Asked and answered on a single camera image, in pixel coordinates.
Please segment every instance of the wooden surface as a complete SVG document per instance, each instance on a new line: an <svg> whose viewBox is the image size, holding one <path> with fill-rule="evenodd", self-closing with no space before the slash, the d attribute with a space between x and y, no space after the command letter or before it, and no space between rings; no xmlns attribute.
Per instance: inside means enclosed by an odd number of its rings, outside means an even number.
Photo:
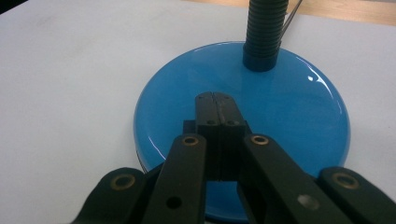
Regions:
<svg viewBox="0 0 396 224"><path fill-rule="evenodd" d="M248 7L248 0L187 0L234 7ZM298 0L290 0L291 11ZM396 26L396 2L363 0L303 0L297 13L346 21Z"/></svg>

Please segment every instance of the black ribbed cylinder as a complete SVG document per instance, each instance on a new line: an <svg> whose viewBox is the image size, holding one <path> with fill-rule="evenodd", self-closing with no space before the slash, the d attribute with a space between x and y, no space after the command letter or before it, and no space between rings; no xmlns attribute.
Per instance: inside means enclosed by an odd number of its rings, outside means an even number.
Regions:
<svg viewBox="0 0 396 224"><path fill-rule="evenodd" d="M243 63L255 72L276 65L288 0L250 0Z"/></svg>

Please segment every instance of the glossy blue surface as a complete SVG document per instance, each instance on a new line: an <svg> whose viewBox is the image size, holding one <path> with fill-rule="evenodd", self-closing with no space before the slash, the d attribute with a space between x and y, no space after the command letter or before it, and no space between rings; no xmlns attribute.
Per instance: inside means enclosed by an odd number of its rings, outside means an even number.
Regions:
<svg viewBox="0 0 396 224"><path fill-rule="evenodd" d="M349 146L347 110L333 84L314 65L281 49L276 67L255 73L242 65L243 42L189 51L164 66L136 106L134 135L142 164L163 162L183 120L194 119L194 98L230 94L254 133L272 136L309 174L342 165ZM206 214L247 220L233 182L207 184Z"/></svg>

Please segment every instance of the white table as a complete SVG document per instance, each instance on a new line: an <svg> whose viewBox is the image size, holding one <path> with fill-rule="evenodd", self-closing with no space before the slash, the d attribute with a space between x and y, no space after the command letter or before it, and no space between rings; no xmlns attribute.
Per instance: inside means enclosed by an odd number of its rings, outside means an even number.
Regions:
<svg viewBox="0 0 396 224"><path fill-rule="evenodd" d="M244 40L248 10L178 0L30 0L0 15L0 223L67 223L106 173L140 168L134 107L179 54ZM343 96L346 167L396 200L396 27L296 16L282 48Z"/></svg>

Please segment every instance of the black cylindrical object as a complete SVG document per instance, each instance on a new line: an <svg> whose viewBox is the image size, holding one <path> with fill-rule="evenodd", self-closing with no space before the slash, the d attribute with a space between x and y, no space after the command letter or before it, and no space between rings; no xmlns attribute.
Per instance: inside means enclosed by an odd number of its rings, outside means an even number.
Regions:
<svg viewBox="0 0 396 224"><path fill-rule="evenodd" d="M288 0L250 0L243 63L255 72L276 65Z"/></svg>

